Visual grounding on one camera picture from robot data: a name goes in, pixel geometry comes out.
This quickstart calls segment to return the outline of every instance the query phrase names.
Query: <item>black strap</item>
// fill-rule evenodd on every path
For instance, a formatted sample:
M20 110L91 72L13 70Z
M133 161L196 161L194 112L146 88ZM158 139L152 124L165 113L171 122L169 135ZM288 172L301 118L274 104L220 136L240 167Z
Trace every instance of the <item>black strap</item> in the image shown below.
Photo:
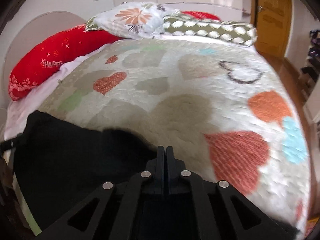
M2 158L5 151L16 148L19 145L26 143L25 137L22 134L18 134L17 137L9 139L0 143L0 159Z

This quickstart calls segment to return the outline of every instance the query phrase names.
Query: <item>metal screw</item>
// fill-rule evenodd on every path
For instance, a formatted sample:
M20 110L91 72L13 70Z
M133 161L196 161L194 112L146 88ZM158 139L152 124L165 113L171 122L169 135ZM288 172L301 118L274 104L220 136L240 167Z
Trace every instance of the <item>metal screw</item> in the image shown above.
M141 176L144 178L148 178L151 176L151 172L150 171L143 171L143 172L141 172Z
M219 184L218 184L220 187L223 187L223 188L226 188L226 187L229 187L229 182L225 181L225 180L222 180L222 181L219 181Z
M105 182L103 183L102 187L104 189L111 189L113 187L113 184L111 182Z
M191 171L188 171L188 170L181 171L181 175L183 177L189 177L191 175Z

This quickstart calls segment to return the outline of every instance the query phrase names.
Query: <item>black mount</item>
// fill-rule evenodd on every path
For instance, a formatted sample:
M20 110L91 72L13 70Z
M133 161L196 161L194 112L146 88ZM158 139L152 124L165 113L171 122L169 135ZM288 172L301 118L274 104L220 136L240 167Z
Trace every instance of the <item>black mount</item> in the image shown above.
M172 147L158 147L146 171L104 183L36 240L292 239L226 181L186 171Z

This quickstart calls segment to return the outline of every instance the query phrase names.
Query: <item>white bed sheet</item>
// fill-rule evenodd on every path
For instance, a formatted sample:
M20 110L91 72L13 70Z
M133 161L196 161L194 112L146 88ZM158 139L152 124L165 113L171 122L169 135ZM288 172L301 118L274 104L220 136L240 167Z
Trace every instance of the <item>white bed sheet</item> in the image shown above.
M185 40L193 42L203 42L203 43L217 43L225 44L229 46L237 46L231 43L227 43L221 40L215 40L207 37L200 36L168 36L162 35L161 40ZM60 70L43 82L40 86L33 88L31 92L23 99L15 102L11 102L8 107L7 122L4 130L4 139L8 140L14 138L18 133L22 133L27 124L28 115L37 110L45 99L57 88L59 81L63 80L68 76L76 67L78 67L84 60L92 55L97 54L105 47L110 44L105 44L101 48L85 55L77 57L74 61L65 63L61 66ZM251 47L241 47L252 53L258 53L254 46ZM4 159L9 162L10 151L4 154Z

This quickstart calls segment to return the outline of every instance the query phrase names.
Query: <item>green polka dot pillow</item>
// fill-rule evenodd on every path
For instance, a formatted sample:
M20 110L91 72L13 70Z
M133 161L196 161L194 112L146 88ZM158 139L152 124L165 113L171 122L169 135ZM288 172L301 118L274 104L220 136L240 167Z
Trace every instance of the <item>green polka dot pillow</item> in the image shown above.
M185 14L164 17L164 31L166 35L197 35L245 47L253 45L257 40L257 30L252 24L211 19L197 20Z

